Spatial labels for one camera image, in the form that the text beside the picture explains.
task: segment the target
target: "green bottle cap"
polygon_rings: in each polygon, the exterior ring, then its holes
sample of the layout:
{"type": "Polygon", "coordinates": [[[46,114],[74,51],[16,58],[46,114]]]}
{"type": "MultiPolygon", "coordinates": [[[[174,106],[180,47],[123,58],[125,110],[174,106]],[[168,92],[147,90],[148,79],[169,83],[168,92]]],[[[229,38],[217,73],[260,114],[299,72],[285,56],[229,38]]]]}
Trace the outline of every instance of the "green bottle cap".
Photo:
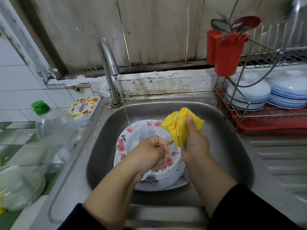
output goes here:
{"type": "Polygon", "coordinates": [[[44,101],[36,101],[31,107],[37,115],[44,115],[50,111],[50,107],[44,101]]]}

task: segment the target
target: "black sleeve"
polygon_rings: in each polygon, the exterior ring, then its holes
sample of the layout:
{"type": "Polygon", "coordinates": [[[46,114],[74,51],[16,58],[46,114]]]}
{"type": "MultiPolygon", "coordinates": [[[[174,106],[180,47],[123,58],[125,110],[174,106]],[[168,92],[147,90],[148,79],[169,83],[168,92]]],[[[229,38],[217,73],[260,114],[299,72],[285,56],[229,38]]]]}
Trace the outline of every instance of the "black sleeve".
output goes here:
{"type": "Polygon", "coordinates": [[[64,220],[58,230],[76,230],[76,229],[91,229],[91,230],[106,230],[105,227],[99,223],[93,216],[91,216],[82,206],[78,203],[69,216],[64,220]]]}
{"type": "Polygon", "coordinates": [[[243,184],[233,187],[215,209],[210,229],[302,229],[243,184]]]}

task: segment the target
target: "forearm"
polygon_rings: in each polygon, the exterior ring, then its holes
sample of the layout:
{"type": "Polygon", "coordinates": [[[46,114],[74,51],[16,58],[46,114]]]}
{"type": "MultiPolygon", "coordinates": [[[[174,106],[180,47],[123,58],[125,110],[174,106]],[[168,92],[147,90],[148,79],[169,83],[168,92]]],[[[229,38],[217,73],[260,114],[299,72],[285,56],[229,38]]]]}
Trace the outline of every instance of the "forearm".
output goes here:
{"type": "Polygon", "coordinates": [[[84,208],[107,229],[122,229],[134,189],[129,161],[115,166],[85,200],[84,208]]]}
{"type": "Polygon", "coordinates": [[[211,156],[188,163],[187,167],[190,179],[211,217],[222,198],[237,182],[211,156]]]}

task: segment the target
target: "tiled wall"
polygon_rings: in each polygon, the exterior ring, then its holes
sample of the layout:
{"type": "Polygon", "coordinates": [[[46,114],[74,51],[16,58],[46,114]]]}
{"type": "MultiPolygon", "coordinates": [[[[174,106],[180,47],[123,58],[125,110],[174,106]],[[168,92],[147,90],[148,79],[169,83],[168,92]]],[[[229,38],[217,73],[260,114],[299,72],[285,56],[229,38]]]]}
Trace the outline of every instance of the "tiled wall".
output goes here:
{"type": "Polygon", "coordinates": [[[43,100],[51,108],[69,110],[81,96],[94,96],[90,85],[82,88],[46,86],[38,81],[13,46],[0,37],[0,122],[37,120],[31,104],[43,100]]]}

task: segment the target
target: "dish rack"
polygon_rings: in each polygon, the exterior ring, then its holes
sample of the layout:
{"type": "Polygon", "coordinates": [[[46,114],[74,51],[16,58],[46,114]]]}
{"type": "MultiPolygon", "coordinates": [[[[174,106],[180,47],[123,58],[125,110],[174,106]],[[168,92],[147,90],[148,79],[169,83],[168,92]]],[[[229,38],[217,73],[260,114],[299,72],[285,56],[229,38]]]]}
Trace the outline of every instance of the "dish rack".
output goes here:
{"type": "Polygon", "coordinates": [[[248,110],[250,101],[238,87],[250,87],[267,76],[276,67],[307,64],[307,23],[298,20],[298,13],[291,21],[261,24],[248,32],[251,38],[245,43],[241,56],[242,70],[237,82],[231,77],[218,77],[215,84],[215,100],[228,120],[233,131],[263,131],[307,128],[307,106],[300,109],[286,109],[266,104],[260,110],[248,110]],[[239,85],[245,69],[263,69],[266,74],[251,85],[239,85]],[[229,102],[224,99],[227,84],[235,91],[229,102]],[[248,103],[245,110],[232,105],[236,92],[248,103]]]}

